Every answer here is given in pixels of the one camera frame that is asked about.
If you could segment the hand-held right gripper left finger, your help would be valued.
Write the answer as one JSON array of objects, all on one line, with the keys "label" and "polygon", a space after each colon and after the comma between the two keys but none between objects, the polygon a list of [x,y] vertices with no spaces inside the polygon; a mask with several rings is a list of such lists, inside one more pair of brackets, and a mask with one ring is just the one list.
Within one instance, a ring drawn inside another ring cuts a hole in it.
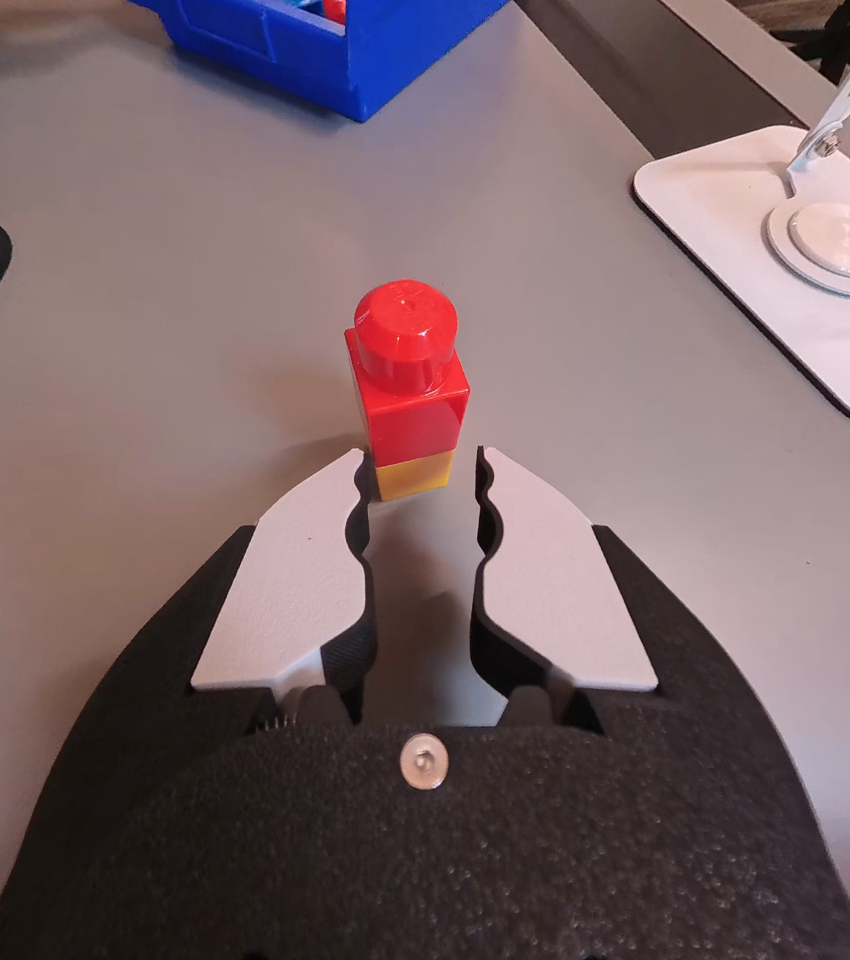
[{"label": "hand-held right gripper left finger", "polygon": [[378,652],[370,456],[351,448],[277,500],[251,534],[191,676],[199,692],[335,690],[359,724]]}]

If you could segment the yellow mega block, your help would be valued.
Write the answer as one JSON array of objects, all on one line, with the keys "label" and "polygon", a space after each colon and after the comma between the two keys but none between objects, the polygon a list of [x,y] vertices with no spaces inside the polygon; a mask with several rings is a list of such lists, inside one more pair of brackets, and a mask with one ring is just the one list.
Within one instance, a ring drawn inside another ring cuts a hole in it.
[{"label": "yellow mega block", "polygon": [[449,483],[455,450],[389,465],[376,465],[379,497],[392,501],[445,487]]}]

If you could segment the blue plastic bin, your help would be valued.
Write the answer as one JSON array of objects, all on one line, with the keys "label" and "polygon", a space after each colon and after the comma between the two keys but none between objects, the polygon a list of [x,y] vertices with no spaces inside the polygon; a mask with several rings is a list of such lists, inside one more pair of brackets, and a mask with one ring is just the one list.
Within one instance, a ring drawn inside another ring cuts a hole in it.
[{"label": "blue plastic bin", "polygon": [[365,122],[505,6],[347,1],[342,28],[284,1],[138,1],[173,44]]}]

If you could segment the red mega block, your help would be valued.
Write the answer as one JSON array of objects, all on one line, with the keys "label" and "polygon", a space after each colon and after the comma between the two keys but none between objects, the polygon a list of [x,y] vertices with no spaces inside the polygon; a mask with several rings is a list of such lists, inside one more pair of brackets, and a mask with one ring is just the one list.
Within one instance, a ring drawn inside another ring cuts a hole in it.
[{"label": "red mega block", "polygon": [[389,467],[455,449],[470,395],[455,306],[424,282],[369,291],[344,332],[373,460]]}]

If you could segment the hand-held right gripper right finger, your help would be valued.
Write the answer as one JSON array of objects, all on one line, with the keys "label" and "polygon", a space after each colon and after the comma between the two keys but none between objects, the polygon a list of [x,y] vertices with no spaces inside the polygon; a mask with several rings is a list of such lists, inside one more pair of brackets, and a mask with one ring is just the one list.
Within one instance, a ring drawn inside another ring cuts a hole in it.
[{"label": "hand-held right gripper right finger", "polygon": [[479,677],[508,698],[557,694],[563,714],[587,690],[653,693],[659,679],[594,524],[506,456],[476,459],[478,543],[469,650]]}]

